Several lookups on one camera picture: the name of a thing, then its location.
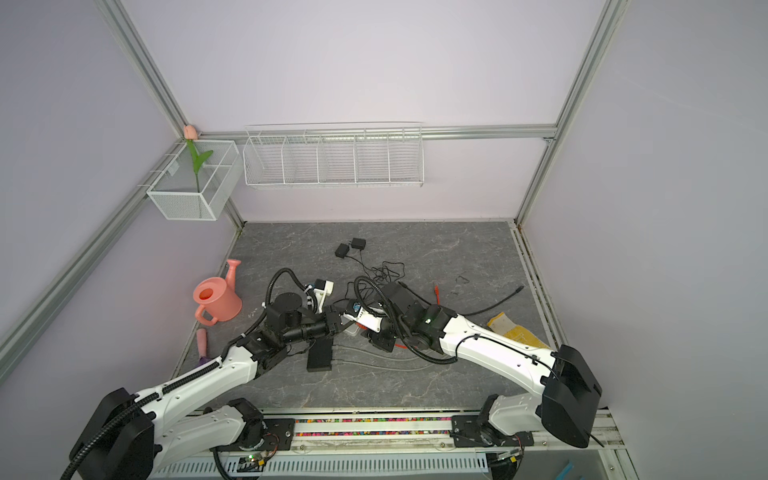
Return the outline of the black network switch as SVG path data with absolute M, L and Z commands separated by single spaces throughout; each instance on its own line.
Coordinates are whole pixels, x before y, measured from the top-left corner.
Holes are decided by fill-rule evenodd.
M 327 372 L 332 370 L 333 338 L 325 337 L 317 339 L 310 347 L 306 370 L 310 373 Z

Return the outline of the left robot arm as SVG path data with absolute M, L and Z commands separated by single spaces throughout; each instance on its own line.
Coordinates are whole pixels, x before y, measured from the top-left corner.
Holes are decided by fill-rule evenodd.
M 193 411 L 264 375 L 289 357 L 297 342 L 330 338 L 341 327 L 324 312 L 333 292 L 328 280 L 302 283 L 289 268 L 299 293 L 268 291 L 260 317 L 230 340 L 222 353 L 165 383 L 129 393 L 119 388 L 97 406 L 69 454 L 62 478 L 147 479 L 165 466 L 211 448 L 261 445 L 266 427 L 261 411 L 236 399 L 202 416 Z

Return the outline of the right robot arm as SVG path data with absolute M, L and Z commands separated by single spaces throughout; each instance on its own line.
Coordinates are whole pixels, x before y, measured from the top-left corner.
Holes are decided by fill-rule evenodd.
M 373 343 L 385 351 L 401 342 L 435 365 L 466 360 L 524 389 L 514 397 L 489 396 L 479 418 L 483 429 L 504 436 L 542 428 L 563 443 L 585 448 L 602 388 L 583 355 L 569 345 L 533 347 L 509 339 L 438 304 L 426 304 L 401 283 L 377 285 L 359 276 L 352 288 Z

